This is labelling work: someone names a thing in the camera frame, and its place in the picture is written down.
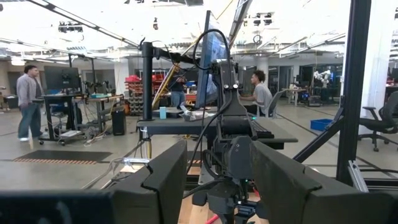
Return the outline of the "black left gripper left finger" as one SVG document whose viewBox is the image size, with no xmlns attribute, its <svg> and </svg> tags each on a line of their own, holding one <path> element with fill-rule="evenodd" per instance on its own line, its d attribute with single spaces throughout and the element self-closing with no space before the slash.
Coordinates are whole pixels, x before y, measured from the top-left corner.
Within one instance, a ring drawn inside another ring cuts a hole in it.
<svg viewBox="0 0 398 224">
<path fill-rule="evenodd" d="M 179 141 L 113 186 L 114 224 L 177 224 L 187 142 Z"/>
</svg>

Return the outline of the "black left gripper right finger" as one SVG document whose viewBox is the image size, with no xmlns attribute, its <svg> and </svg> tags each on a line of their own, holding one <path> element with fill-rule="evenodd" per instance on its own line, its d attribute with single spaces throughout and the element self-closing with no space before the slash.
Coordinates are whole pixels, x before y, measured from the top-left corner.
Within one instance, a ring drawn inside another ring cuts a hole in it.
<svg viewBox="0 0 398 224">
<path fill-rule="evenodd" d="M 306 166 L 255 141 L 251 169 L 270 224 L 303 224 L 308 195 L 322 185 L 305 175 Z"/>
</svg>

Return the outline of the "flat black device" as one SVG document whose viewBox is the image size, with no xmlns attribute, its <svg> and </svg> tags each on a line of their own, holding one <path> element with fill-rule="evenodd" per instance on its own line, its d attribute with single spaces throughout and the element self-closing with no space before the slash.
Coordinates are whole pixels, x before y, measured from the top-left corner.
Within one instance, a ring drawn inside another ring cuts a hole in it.
<svg viewBox="0 0 398 224">
<path fill-rule="evenodd" d="M 179 118 L 180 114 L 183 113 L 182 110 L 178 110 L 178 109 L 172 108 L 172 107 L 166 107 L 166 109 L 167 109 L 167 118 Z M 153 110 L 152 115 L 153 115 L 153 117 L 159 118 L 159 109 Z"/>
</svg>

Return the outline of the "blue storage bin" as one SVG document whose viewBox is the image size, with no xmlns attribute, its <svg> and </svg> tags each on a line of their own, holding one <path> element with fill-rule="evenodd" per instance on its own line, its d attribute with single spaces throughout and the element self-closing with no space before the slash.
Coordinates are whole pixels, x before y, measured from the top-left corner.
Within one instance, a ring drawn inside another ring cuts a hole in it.
<svg viewBox="0 0 398 224">
<path fill-rule="evenodd" d="M 317 131 L 324 131 L 332 121 L 332 119 L 313 119 L 310 121 L 310 128 Z"/>
</svg>

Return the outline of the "black computer tower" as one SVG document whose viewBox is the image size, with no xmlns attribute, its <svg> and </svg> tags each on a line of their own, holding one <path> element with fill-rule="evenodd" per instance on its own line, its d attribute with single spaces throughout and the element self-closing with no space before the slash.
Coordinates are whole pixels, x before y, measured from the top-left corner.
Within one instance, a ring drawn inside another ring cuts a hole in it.
<svg viewBox="0 0 398 224">
<path fill-rule="evenodd" d="M 126 133 L 126 115 L 123 110 L 115 110 L 111 113 L 112 132 L 114 136 L 123 136 Z"/>
</svg>

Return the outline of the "grey office chair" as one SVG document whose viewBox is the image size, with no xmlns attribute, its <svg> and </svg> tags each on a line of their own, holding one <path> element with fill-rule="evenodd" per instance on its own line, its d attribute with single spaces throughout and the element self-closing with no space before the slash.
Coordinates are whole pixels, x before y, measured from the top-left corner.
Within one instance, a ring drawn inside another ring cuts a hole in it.
<svg viewBox="0 0 398 224">
<path fill-rule="evenodd" d="M 269 104 L 267 117 L 268 118 L 275 118 L 276 117 L 276 107 L 280 97 L 283 95 L 285 91 L 278 91 L 272 98 L 272 101 Z"/>
</svg>

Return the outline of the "person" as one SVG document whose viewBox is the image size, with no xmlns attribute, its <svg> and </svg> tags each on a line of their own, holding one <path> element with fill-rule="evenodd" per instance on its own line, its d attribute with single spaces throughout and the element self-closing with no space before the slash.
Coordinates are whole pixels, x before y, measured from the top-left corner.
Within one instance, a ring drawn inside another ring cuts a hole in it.
<svg viewBox="0 0 398 224">
<path fill-rule="evenodd" d="M 39 70 L 35 65 L 27 65 L 24 74 L 17 79 L 18 106 L 22 115 L 17 136 L 21 142 L 29 140 L 29 130 L 33 138 L 43 135 L 41 131 L 40 103 L 35 103 L 42 96 L 42 87 L 37 81 Z"/>
<path fill-rule="evenodd" d="M 241 101 L 251 101 L 252 105 L 246 105 L 248 113 L 265 116 L 267 107 L 272 101 L 272 93 L 264 83 L 266 74 L 262 70 L 255 70 L 251 77 L 251 83 L 254 85 L 253 94 L 250 96 L 240 96 Z"/>
<path fill-rule="evenodd" d="M 184 85 L 186 82 L 187 80 L 183 75 L 176 73 L 169 83 L 171 103 L 176 108 L 180 108 L 180 105 L 185 102 Z"/>
</svg>

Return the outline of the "yellow ladder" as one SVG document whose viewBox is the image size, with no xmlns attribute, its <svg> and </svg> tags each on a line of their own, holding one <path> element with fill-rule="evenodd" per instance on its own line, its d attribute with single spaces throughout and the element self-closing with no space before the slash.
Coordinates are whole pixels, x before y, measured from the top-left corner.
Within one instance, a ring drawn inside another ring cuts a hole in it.
<svg viewBox="0 0 398 224">
<path fill-rule="evenodd" d="M 155 108 L 155 104 L 158 102 L 161 94 L 167 88 L 169 81 L 171 80 L 173 74 L 175 73 L 176 69 L 178 69 L 179 64 L 173 64 L 170 70 L 167 72 L 165 78 L 163 79 L 162 83 L 160 84 L 160 88 L 157 90 L 154 99 L 152 100 L 152 108 Z"/>
</svg>

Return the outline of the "distant light wood table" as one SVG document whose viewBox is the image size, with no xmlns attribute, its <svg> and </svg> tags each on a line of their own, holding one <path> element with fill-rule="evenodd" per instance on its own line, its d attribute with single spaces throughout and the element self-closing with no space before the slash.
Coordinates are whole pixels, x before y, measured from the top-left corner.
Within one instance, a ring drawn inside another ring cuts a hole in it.
<svg viewBox="0 0 398 224">
<path fill-rule="evenodd" d="M 295 107 L 297 107 L 298 105 L 299 93 L 303 93 L 306 91 L 306 89 L 303 88 L 283 88 L 283 90 L 287 94 L 288 103 L 293 102 Z"/>
</svg>

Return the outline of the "black mat orange stripes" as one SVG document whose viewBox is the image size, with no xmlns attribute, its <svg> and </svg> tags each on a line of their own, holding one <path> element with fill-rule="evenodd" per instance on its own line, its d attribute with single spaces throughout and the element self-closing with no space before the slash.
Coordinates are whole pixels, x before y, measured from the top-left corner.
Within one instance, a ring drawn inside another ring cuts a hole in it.
<svg viewBox="0 0 398 224">
<path fill-rule="evenodd" d="M 38 150 L 13 159 L 13 162 L 31 162 L 48 164 L 83 164 L 94 165 L 107 157 L 111 152 L 92 151 L 46 151 Z"/>
</svg>

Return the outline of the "distant white robot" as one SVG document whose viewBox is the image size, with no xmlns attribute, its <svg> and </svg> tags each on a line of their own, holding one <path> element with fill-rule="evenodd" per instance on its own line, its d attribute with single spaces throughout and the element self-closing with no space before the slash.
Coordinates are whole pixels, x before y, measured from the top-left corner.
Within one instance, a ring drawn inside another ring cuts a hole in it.
<svg viewBox="0 0 398 224">
<path fill-rule="evenodd" d="M 331 75 L 330 70 L 326 70 L 326 71 L 320 72 L 320 73 L 318 71 L 315 71 L 313 73 L 313 77 L 322 82 L 323 88 L 326 88 L 327 85 L 329 84 L 330 75 Z"/>
</svg>

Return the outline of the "black office chair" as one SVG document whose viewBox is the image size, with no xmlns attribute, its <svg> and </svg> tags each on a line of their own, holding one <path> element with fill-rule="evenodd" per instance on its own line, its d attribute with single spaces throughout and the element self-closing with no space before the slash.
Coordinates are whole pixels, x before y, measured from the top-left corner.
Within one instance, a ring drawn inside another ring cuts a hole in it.
<svg viewBox="0 0 398 224">
<path fill-rule="evenodd" d="M 363 109 L 371 112 L 373 119 L 360 118 L 359 124 L 365 128 L 372 131 L 371 134 L 359 134 L 358 140 L 363 138 L 369 138 L 373 144 L 373 151 L 378 152 L 377 140 L 382 139 L 384 144 L 393 143 L 397 145 L 398 142 L 393 141 L 387 137 L 381 136 L 379 133 L 383 134 L 398 134 L 398 119 L 394 119 L 393 114 L 398 106 L 398 91 L 391 93 L 387 100 L 387 103 L 379 109 L 378 114 L 376 114 L 376 108 L 370 106 L 364 106 Z"/>
</svg>

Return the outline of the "black standing desk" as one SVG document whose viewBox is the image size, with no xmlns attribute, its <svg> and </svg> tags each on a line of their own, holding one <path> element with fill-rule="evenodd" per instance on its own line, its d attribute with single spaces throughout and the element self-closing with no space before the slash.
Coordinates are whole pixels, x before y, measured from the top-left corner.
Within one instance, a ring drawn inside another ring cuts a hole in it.
<svg viewBox="0 0 398 224">
<path fill-rule="evenodd" d="M 45 141 L 57 142 L 58 144 L 64 146 L 66 142 L 71 139 L 77 139 L 81 137 L 82 139 L 86 139 L 86 135 L 83 131 L 79 131 L 77 125 L 74 123 L 75 118 L 77 118 L 75 105 L 73 104 L 73 99 L 75 95 L 66 95 L 66 94 L 54 94 L 54 95 L 44 95 L 41 98 L 34 99 L 34 103 L 43 103 L 45 106 L 45 114 L 47 120 L 47 136 L 39 137 L 38 141 L 40 145 L 43 145 Z M 62 132 L 62 130 L 58 129 L 58 132 L 55 132 L 56 124 L 52 122 L 52 110 L 51 106 L 55 104 L 62 103 L 63 106 L 66 105 L 66 109 L 68 109 L 67 117 L 71 119 L 72 124 L 70 126 L 70 130 L 66 132 Z"/>
</svg>

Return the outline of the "monitor with blue screen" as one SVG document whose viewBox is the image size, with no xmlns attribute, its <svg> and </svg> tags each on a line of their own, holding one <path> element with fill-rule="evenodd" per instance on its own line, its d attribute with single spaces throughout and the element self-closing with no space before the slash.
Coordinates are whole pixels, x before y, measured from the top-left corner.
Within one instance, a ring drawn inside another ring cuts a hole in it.
<svg viewBox="0 0 398 224">
<path fill-rule="evenodd" d="M 204 31 L 219 29 L 220 23 L 216 20 L 211 11 L 206 12 Z M 227 54 L 223 38 L 218 32 L 209 32 L 202 38 L 200 67 L 208 68 L 216 60 L 226 60 Z M 195 107 L 201 108 L 205 105 L 221 107 L 220 100 L 220 74 L 213 73 L 212 70 L 198 71 L 197 94 Z"/>
</svg>

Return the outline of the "black ceiling light fixture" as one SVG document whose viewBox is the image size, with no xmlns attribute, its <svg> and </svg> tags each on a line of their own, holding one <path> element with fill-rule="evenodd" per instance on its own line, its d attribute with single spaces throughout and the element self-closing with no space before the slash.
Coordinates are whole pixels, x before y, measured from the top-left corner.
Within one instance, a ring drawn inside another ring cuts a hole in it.
<svg viewBox="0 0 398 224">
<path fill-rule="evenodd" d="M 58 31 L 62 33 L 67 32 L 83 32 L 83 25 L 75 21 L 60 21 Z"/>
</svg>

